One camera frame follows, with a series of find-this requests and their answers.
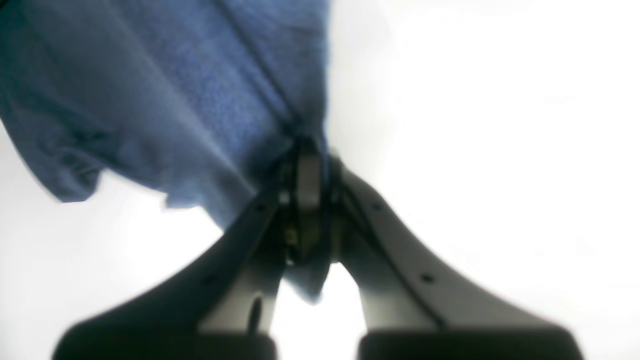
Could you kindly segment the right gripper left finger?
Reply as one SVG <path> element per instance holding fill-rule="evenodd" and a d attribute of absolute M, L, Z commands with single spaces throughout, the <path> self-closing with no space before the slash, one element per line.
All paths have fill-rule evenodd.
<path fill-rule="evenodd" d="M 298 145 L 233 225 L 150 291 L 70 328 L 55 360 L 276 360 L 284 277 L 321 289 L 321 155 Z"/>

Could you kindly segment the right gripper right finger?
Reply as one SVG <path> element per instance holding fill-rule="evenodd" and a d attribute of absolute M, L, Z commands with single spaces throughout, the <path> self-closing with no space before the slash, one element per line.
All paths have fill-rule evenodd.
<path fill-rule="evenodd" d="M 581 360 L 564 327 L 474 284 L 430 251 L 384 198 L 330 159 L 334 260 L 365 319 L 358 360 Z"/>

